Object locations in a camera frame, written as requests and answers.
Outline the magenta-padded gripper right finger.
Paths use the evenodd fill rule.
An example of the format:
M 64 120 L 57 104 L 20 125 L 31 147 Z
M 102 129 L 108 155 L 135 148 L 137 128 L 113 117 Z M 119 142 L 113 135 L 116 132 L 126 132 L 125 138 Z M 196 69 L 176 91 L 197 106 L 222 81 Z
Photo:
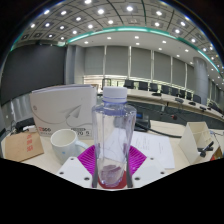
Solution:
M 140 188 L 157 181 L 167 172 L 154 157 L 147 157 L 135 147 L 129 149 L 126 181 L 128 188 Z

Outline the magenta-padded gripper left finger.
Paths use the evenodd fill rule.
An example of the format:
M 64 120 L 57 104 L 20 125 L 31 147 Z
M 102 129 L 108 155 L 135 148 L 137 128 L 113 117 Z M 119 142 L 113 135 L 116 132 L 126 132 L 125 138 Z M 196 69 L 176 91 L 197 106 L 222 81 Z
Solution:
M 56 175 L 81 187 L 92 188 L 97 186 L 95 168 L 95 146 L 91 146 L 78 157 L 69 157 Z

